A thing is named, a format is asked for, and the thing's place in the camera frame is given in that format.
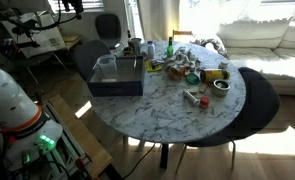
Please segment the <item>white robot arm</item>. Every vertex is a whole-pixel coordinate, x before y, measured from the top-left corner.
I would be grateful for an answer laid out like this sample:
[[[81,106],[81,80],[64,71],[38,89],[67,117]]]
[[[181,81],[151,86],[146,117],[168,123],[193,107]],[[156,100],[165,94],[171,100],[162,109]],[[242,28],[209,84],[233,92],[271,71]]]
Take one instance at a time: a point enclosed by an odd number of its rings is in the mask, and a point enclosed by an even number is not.
[[[35,104],[6,71],[0,68],[0,125],[8,137],[4,164],[16,171],[56,147],[63,127]]]

